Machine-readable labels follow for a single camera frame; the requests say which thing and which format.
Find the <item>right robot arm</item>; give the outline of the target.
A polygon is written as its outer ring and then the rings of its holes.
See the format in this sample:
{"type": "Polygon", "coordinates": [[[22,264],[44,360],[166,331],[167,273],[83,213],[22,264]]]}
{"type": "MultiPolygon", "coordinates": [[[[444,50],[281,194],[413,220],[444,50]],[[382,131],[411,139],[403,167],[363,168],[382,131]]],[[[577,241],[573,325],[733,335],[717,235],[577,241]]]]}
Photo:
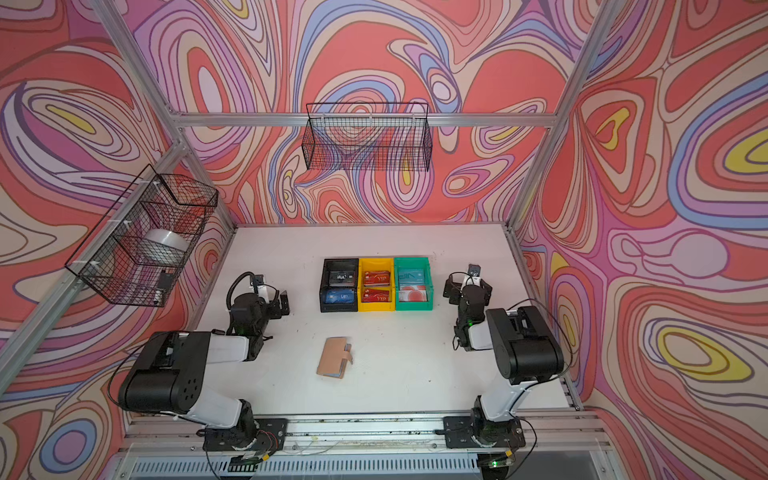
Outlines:
{"type": "Polygon", "coordinates": [[[540,310],[529,299],[509,308],[491,308],[492,286],[477,271],[451,273],[443,297],[457,307],[453,348],[494,356],[498,376],[479,395],[467,416],[443,419],[450,449],[525,445],[517,409],[534,387],[565,372],[565,356],[540,310]]]}

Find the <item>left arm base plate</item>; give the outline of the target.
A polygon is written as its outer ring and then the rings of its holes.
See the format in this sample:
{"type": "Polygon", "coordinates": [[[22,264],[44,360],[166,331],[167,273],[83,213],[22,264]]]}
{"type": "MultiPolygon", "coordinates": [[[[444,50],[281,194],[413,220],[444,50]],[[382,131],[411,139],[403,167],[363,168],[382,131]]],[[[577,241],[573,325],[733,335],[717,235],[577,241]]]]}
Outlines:
{"type": "Polygon", "coordinates": [[[252,424],[229,429],[204,428],[197,431],[207,452],[275,453],[283,449],[287,418],[256,418],[252,424]]]}

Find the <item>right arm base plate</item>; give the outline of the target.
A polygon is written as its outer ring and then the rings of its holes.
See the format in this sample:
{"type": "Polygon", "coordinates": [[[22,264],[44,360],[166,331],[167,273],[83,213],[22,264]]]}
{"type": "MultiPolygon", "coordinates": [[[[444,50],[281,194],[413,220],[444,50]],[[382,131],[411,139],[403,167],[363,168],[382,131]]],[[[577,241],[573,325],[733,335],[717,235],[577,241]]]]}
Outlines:
{"type": "Polygon", "coordinates": [[[526,445],[518,418],[492,422],[478,416],[446,416],[439,435],[449,449],[506,448],[516,451],[526,445]]]}

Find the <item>tan leather card holder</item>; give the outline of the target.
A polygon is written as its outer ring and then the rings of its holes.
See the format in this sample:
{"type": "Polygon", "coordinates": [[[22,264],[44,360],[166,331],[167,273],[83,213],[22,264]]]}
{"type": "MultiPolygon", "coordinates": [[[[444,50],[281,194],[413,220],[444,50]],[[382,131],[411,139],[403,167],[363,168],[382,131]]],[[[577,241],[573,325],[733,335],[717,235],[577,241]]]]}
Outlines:
{"type": "Polygon", "coordinates": [[[351,344],[346,337],[326,339],[316,374],[319,376],[342,379],[346,367],[353,363],[351,344]]]}

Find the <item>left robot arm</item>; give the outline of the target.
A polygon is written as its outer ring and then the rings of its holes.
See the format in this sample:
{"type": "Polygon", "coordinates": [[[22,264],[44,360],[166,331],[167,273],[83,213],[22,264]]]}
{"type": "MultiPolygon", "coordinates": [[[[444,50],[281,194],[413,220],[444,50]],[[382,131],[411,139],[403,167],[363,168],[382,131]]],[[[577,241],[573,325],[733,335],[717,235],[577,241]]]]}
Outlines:
{"type": "Polygon", "coordinates": [[[283,448],[285,420],[258,420],[250,402],[225,396],[206,384],[208,367],[257,359],[270,321],[290,314],[288,295],[261,274],[240,274],[227,291],[225,330],[154,334],[118,391],[127,412],[179,417],[201,427],[205,452],[272,455],[283,448]]]}

